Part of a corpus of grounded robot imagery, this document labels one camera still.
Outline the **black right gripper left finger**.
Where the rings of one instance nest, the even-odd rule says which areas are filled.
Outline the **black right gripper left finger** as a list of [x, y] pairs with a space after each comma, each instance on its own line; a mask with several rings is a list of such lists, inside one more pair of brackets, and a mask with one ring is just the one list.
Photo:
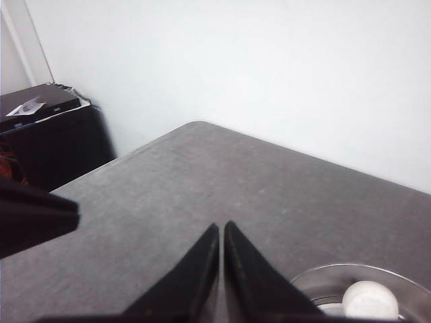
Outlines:
[[178, 264], [125, 311], [126, 316], [199, 316], [218, 277], [220, 233], [212, 223]]

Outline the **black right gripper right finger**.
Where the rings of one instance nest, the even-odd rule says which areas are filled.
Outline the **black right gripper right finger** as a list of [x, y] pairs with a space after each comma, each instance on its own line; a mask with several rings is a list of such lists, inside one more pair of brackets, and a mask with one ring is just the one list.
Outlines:
[[323, 316], [233, 221], [224, 228], [224, 270], [243, 316]]

